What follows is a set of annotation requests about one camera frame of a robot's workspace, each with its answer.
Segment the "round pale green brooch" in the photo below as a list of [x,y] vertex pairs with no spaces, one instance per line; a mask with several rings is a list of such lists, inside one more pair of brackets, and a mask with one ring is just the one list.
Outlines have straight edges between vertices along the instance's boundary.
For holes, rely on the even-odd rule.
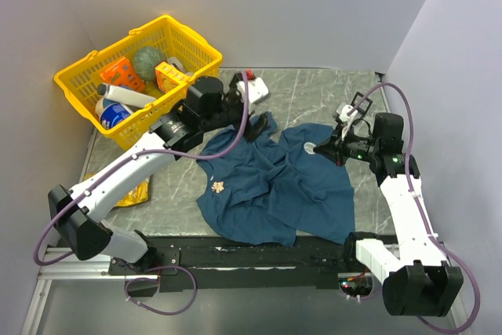
[[304,150],[309,155],[314,155],[315,154],[315,148],[316,148],[316,145],[314,143],[312,143],[312,142],[306,142],[304,144]]

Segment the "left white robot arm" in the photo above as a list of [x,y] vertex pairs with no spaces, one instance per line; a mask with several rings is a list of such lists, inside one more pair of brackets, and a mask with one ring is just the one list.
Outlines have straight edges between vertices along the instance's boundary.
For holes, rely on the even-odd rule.
[[139,183],[191,150],[205,133],[233,126],[237,132],[220,158],[240,140],[254,141],[267,127],[267,116],[252,120],[249,97],[253,86],[246,72],[234,75],[228,89],[212,76],[197,78],[184,99],[161,115],[123,155],[88,180],[70,189],[58,185],[48,194],[51,228],[57,230],[79,260],[99,254],[125,261],[136,273],[148,273],[157,263],[156,248],[140,231],[105,223],[107,215]]

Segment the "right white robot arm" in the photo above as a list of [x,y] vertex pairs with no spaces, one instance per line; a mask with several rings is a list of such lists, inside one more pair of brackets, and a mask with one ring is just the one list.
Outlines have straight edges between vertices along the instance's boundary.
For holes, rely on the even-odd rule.
[[464,277],[430,240],[428,220],[415,203],[421,196],[420,172],[414,158],[403,151],[403,118],[377,114],[368,137],[355,135],[346,115],[338,115],[336,123],[329,139],[314,151],[337,166],[350,158],[369,164],[391,212],[398,248],[391,251],[375,233],[352,232],[344,243],[344,265],[352,271],[365,266],[370,270],[382,285],[390,315],[447,315]]

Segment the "dark blue t-shirt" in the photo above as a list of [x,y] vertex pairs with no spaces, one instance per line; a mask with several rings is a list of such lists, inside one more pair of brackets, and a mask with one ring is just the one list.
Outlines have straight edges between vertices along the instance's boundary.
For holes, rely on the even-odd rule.
[[[254,142],[240,140],[225,156],[198,161],[207,178],[197,199],[206,223],[219,236],[259,245],[292,246],[298,231],[343,243],[355,230],[354,189],[344,167],[309,155],[332,133],[331,126],[303,123],[284,129],[278,140],[274,118]],[[212,192],[214,181],[224,190]]]

